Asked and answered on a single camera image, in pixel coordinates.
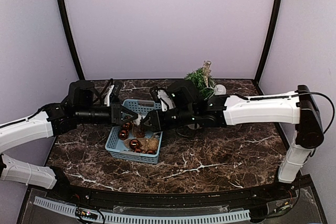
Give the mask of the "small green christmas tree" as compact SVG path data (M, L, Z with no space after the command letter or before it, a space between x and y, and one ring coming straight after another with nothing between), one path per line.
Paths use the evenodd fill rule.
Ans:
M202 67L188 73L184 79L191 80L195 84L196 88L200 92L201 97L204 100L209 99L211 96L214 95L215 82L212 76L210 75L209 77L210 86L209 88L206 87L203 79Z

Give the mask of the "white woven ball light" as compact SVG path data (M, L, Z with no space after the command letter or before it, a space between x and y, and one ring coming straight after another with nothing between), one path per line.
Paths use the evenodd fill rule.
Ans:
M225 95L226 92L226 88L222 84L217 84L214 88L214 95Z
M190 124L188 125L188 127L191 129L191 130L197 130L200 128L200 126L198 124Z

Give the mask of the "white cotton boll sprig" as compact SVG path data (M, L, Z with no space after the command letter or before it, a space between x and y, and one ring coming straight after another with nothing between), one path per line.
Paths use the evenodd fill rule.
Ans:
M133 123L134 123L135 125L140 125L142 119L143 119L143 116L140 115L140 114L138 114L138 117L137 117L135 120L133 120Z

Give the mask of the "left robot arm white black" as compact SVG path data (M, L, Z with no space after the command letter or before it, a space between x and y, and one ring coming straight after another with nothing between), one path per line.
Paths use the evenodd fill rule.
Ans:
M61 200L71 200L74 189L62 181L66 177L61 169L19 161L5 152L34 140L63 135L80 124L124 125L138 120L138 113L120 103L121 83L110 83L104 97L92 81L72 82L62 102L46 104L28 117L2 124L1 180L53 188Z

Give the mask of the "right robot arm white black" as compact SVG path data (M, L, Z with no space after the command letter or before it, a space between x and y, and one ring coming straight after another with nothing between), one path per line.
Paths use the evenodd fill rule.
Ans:
M161 109L152 110L139 120L146 130L162 132L180 126L227 127L245 123L287 123L295 126L296 133L285 159L278 169L278 180L268 188L273 200L288 191L298 171L314 150L324 141L320 111L306 85L295 91L274 95L243 96L215 93L202 98L191 80L178 80L167 89L153 87L151 96L161 103Z

